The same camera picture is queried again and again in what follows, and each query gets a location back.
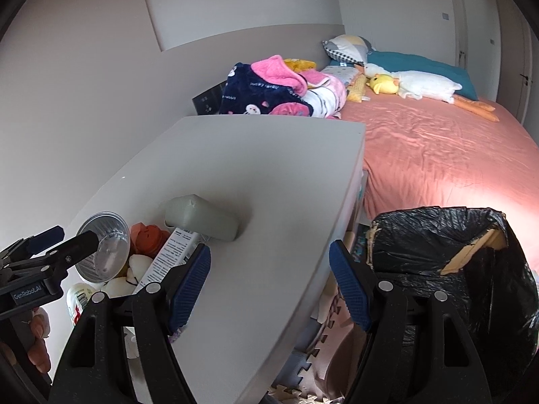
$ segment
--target trash bin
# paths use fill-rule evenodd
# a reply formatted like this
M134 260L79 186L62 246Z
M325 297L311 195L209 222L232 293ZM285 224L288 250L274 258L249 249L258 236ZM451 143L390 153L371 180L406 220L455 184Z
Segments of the trash bin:
M539 301L505 215L463 207L384 213L367 233L367 249L378 278L417 296L448 293L468 326L494 400L507 395L535 355ZM403 348L413 340L409 326ZM404 350L402 357L413 353Z

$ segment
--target table top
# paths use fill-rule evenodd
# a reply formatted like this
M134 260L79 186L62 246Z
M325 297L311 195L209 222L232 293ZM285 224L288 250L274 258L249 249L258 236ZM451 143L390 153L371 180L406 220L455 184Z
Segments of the table top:
M163 204L186 194L240 217L235 241L209 242L210 274L173 344L198 402L256 402L286 361L327 278L325 252L361 170L364 132L360 123L304 117L186 117L119 170L66 230L76 234L104 210L129 225L162 225ZM54 316L53 333L67 339L64 318Z

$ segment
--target yellow duck plush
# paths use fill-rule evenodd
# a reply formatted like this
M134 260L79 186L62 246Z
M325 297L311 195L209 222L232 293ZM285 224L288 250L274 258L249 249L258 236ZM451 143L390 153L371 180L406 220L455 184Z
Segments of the yellow duck plush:
M399 79L387 74L375 74L367 85L376 94L397 94L399 90Z

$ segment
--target door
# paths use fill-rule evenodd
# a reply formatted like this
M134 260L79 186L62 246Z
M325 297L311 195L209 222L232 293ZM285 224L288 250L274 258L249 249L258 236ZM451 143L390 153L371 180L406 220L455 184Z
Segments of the door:
M524 123L532 87L532 31L513 0L498 0L502 34L500 105Z
M454 0L458 63L477 94L496 101L500 83L501 32L496 0Z

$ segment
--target barcode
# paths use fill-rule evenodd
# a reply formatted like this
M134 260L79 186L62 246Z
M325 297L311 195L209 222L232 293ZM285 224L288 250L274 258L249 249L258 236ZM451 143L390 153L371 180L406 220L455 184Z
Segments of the barcode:
M82 292L79 293L76 296L77 301L79 301L80 306L83 308L83 310L86 308L86 305L88 304L88 298L86 297L86 293Z

